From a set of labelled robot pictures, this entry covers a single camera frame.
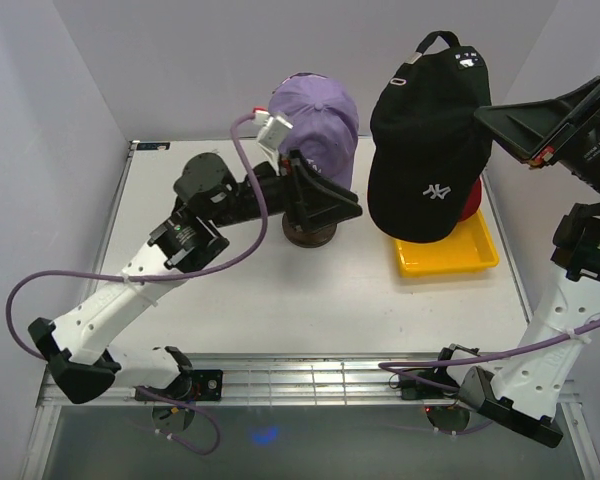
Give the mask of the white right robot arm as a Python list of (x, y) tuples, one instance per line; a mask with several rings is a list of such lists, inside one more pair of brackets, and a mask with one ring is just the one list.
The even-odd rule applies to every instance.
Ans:
[[(556, 163), (600, 194), (600, 77), (550, 100), (482, 107), (476, 120), (532, 168)], [(567, 376), (600, 327), (600, 202), (576, 203), (553, 235), (550, 277), (517, 348), (481, 355), (452, 345), (431, 375), (434, 390), (483, 417), (554, 448)]]

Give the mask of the black NY baseball cap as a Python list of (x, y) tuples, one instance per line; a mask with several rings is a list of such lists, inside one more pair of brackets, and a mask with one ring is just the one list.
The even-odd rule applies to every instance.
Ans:
[(429, 33), (387, 82), (372, 111), (368, 211), (385, 234), (446, 238), (491, 155), (474, 114), (492, 103), (482, 55), (447, 30)]

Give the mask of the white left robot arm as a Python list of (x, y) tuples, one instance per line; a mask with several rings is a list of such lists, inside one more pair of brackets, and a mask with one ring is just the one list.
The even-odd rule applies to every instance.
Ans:
[(207, 271), (229, 245), (220, 228), (283, 213), (293, 229), (313, 234), (362, 214), (356, 194), (318, 174), (298, 151), (276, 166), (257, 165), (243, 181), (218, 154), (201, 153), (185, 164), (173, 189), (170, 216), (115, 279), (66, 314), (28, 327), (55, 384), (74, 404), (111, 387), (193, 398), (194, 370), (179, 349), (128, 350), (113, 341), (171, 290)]

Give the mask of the lavender baseball cap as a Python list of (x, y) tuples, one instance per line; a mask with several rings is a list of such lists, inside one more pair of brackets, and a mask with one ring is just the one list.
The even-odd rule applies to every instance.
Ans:
[(298, 150), (317, 173), (343, 188), (351, 187), (359, 117), (341, 82), (316, 73), (297, 73), (273, 91), (268, 107), (293, 125), (280, 153)]

